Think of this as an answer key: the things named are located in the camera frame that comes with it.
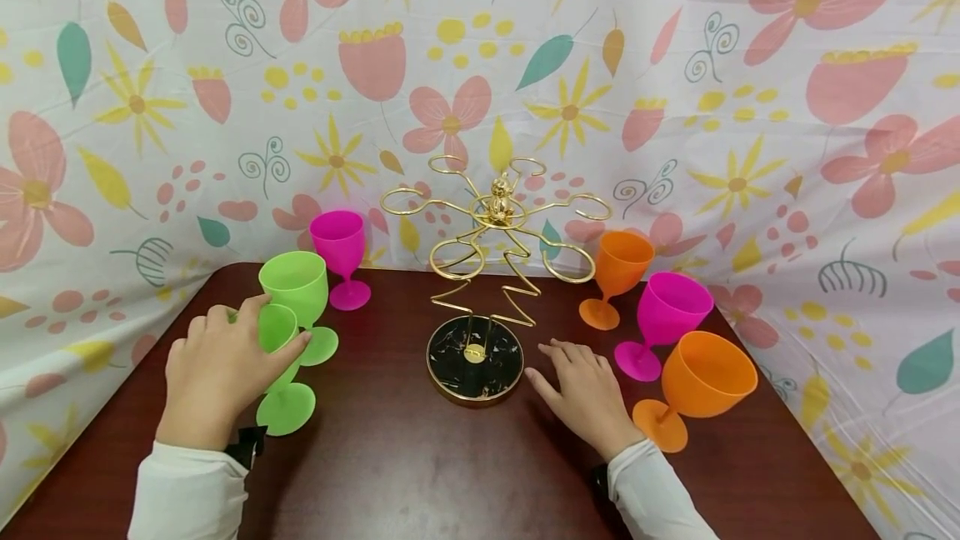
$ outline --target wine glass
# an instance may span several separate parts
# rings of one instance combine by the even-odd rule
[[[268,353],[276,352],[293,340],[299,332],[297,315],[290,307],[264,305],[257,320],[257,340]],[[257,407],[257,425],[265,426],[272,437],[294,433],[310,419],[317,407],[317,396],[303,383],[294,383],[299,359],[293,362],[267,387],[266,396]]]
[[[645,399],[633,406],[633,424],[665,453],[688,443],[688,418],[715,418],[757,389],[757,369],[737,345],[716,333],[683,334],[663,366],[666,402]]]
[[[713,296],[700,282],[673,271],[650,276],[637,303],[637,325],[644,343],[620,342],[613,361],[639,382],[652,382],[663,369],[650,349],[674,344],[684,333],[696,330],[713,310]]]
[[[327,267],[343,281],[330,290],[330,304],[338,311],[356,311],[370,300],[366,283],[350,279],[360,267],[366,249],[364,220],[354,211],[327,211],[310,222],[313,245],[327,261]]]
[[[339,344],[330,327],[309,327],[327,311],[327,262],[305,250],[295,250],[271,258],[260,267],[260,287],[272,296],[272,305],[291,308],[297,325],[312,334],[299,364],[305,368],[327,361]]]
[[[600,237],[593,275],[602,298],[580,302],[580,318],[597,330],[613,330],[620,325],[620,313],[610,299],[637,286],[653,258],[654,246],[645,237],[632,232],[605,232]]]

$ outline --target white sleeve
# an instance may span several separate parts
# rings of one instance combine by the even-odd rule
[[[225,452],[154,442],[140,463],[128,540],[234,540],[247,474]]]
[[[718,540],[650,440],[613,458],[607,465],[607,487],[633,540]]]

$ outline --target dark brown table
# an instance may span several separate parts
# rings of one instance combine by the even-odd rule
[[[137,466],[163,410],[170,343],[211,305],[239,306],[259,293],[258,267],[235,264],[210,278],[2,540],[125,538]],[[594,500],[588,485],[598,456],[558,424],[528,383],[481,410],[456,407],[431,386],[426,340],[456,313],[428,296],[448,282],[384,270],[358,278],[372,286],[372,301],[357,312],[324,313],[322,324],[340,333],[340,349],[297,375],[316,390],[317,413],[290,437],[267,440],[247,479],[242,540],[629,538],[617,510]],[[504,313],[502,280],[482,277],[465,296],[479,313]],[[550,370],[536,350],[550,337],[587,343],[608,357],[619,340],[638,337],[627,313],[639,288],[614,299],[624,313],[620,328],[596,332],[577,315],[579,301],[598,293],[595,285],[537,285],[543,296],[524,303],[537,326],[517,330],[528,364]],[[718,312],[702,327],[735,338]],[[548,377],[555,380],[552,371]],[[628,408],[661,397],[658,383],[620,382]],[[687,425],[687,451],[670,462],[722,540],[878,537],[769,383],[731,412]]]

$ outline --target pink wine glass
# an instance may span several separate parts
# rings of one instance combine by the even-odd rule
[[[663,365],[652,346],[674,344],[697,329],[713,310],[713,296],[700,282],[673,271],[650,276],[637,305],[637,325],[644,343],[620,342],[613,359],[625,374],[639,382],[661,376]]]
[[[327,262],[327,269],[343,278],[330,290],[330,304],[338,311],[355,311],[366,305],[370,287],[350,279],[367,248],[363,216],[354,211],[323,212],[310,222],[310,236],[317,255]]]

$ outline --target left hand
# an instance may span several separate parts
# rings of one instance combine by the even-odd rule
[[[157,427],[157,441],[172,446],[222,451],[229,444],[236,418],[271,383],[297,361],[310,340],[303,332],[276,352],[264,352],[258,341],[264,294],[248,298],[230,323],[230,310],[210,307],[195,317],[185,338],[167,357],[167,405]]]

